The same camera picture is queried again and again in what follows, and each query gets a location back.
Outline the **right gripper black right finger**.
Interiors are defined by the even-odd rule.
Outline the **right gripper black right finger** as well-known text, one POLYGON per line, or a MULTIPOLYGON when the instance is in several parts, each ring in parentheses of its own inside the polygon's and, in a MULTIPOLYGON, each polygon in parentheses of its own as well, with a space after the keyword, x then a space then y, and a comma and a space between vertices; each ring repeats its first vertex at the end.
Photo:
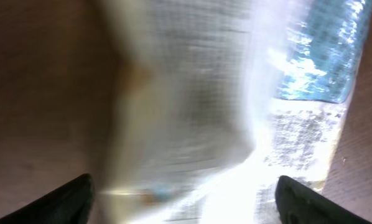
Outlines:
POLYGON ((286 175, 275 200, 282 224, 372 224, 286 175))

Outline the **yellow snack bag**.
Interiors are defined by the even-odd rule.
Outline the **yellow snack bag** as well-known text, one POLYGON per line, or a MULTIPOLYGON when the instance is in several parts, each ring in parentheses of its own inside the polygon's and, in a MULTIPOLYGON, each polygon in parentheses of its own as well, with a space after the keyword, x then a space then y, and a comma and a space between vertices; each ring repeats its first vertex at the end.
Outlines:
POLYGON ((109 223, 281 223, 322 195, 372 1, 103 1, 123 57, 100 190, 109 223))

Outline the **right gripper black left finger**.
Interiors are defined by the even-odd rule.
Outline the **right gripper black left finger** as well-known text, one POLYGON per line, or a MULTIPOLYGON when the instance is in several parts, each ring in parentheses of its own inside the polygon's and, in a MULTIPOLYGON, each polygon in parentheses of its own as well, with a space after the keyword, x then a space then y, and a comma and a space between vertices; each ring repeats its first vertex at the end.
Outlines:
POLYGON ((93 179, 82 174, 0 218, 0 224, 87 224, 94 199, 93 179))

